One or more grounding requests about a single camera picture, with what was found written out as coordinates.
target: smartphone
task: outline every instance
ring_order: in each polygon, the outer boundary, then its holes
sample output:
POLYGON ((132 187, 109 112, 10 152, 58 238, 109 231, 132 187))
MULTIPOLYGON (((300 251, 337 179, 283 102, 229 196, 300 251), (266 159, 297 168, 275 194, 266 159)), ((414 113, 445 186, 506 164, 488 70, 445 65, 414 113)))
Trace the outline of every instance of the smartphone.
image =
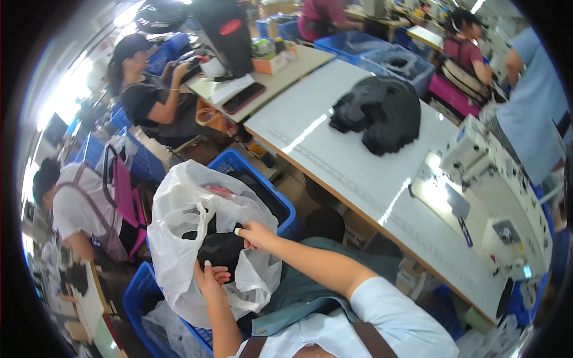
POLYGON ((264 91, 266 91, 266 86, 259 82, 255 82, 225 102, 223 104, 223 109, 228 114, 233 115, 264 91))

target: white t-shirt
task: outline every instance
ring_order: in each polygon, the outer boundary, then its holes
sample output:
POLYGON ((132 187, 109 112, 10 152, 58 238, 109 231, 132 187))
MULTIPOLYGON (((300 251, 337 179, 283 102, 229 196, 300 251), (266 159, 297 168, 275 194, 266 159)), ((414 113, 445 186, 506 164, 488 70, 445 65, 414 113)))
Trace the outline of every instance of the white t-shirt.
MULTIPOLYGON (((460 352, 444 327, 385 278, 364 281, 354 290, 350 306, 360 320, 376 328, 398 358, 455 358, 460 352)), ((246 342, 241 344, 236 357, 246 342)), ((291 358, 302 347, 312 344, 336 357, 371 357, 339 308, 331 314, 312 313, 268 337, 260 358, 291 358)))
MULTIPOLYGON (((60 171, 60 178, 56 185, 64 182, 73 182, 79 163, 71 163, 60 171)), ((94 171, 86 168, 80 178, 80 187, 88 193, 94 204, 100 210, 111 227, 115 227, 117 234, 121 231, 121 216, 105 198, 101 189, 101 177, 94 171)), ((113 198, 113 187, 109 187, 109 194, 113 198)), ((105 228, 97 218, 88 201, 74 188, 63 187, 54 197, 54 224, 65 240, 80 230, 89 235, 100 237, 105 235, 105 228)))

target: woman in maroon shirt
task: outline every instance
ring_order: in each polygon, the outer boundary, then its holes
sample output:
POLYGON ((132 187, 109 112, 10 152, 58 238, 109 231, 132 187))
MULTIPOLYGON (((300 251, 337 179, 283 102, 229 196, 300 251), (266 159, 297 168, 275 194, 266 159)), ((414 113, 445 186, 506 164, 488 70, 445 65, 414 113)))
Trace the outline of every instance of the woman in maroon shirt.
POLYGON ((336 33, 336 29, 364 29, 361 22, 346 20, 344 0, 304 0, 299 17, 299 31, 307 41, 336 33))
POLYGON ((467 10, 457 9, 447 18, 444 38, 444 54, 456 58, 464 66, 472 69, 483 84, 492 81, 492 70, 484 64, 480 49, 472 40, 481 38, 481 21, 467 10))

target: person in white shirt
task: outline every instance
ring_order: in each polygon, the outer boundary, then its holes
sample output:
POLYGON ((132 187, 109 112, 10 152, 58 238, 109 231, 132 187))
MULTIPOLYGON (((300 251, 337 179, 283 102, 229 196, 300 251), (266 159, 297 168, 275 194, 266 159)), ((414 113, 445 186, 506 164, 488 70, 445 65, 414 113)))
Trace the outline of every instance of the person in white shirt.
POLYGON ((324 237, 298 243, 256 222, 244 224, 238 235, 245 248, 284 261, 281 284, 264 315, 252 321, 251 338, 243 341, 221 286, 230 273, 208 261, 203 271, 196 262, 215 358, 457 357, 459 349, 445 328, 390 282, 396 280, 399 259, 371 255, 370 260, 324 237))
MULTIPOLYGON (((113 197, 113 187, 108 186, 113 197)), ((56 159, 44 159, 33 179, 32 194, 43 208, 53 211, 63 245, 82 259, 94 260, 92 236, 116 262, 128 259, 138 236, 108 202, 103 180, 85 164, 71 163, 63 168, 56 159)))

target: blue fabric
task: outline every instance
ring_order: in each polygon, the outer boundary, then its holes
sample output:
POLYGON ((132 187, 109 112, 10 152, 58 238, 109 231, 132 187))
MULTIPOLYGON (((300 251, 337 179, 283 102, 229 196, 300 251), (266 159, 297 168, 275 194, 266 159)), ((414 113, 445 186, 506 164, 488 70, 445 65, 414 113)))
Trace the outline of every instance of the blue fabric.
MULTIPOLYGON (((350 257, 395 285, 401 259, 371 255, 326 238, 308 238, 303 245, 334 251, 350 257)), ((311 313, 330 313, 342 308, 350 322, 357 320, 350 303, 338 293, 318 284, 293 267, 283 264, 281 283, 262 310, 264 316, 253 320, 252 336, 272 336, 311 313)))
MULTIPOLYGON (((568 109, 559 76, 531 27, 512 41, 527 69, 509 101, 497 111, 500 127, 513 146, 533 185, 539 185, 559 162, 555 124, 568 109)), ((571 129, 565 143, 571 141, 571 129)))

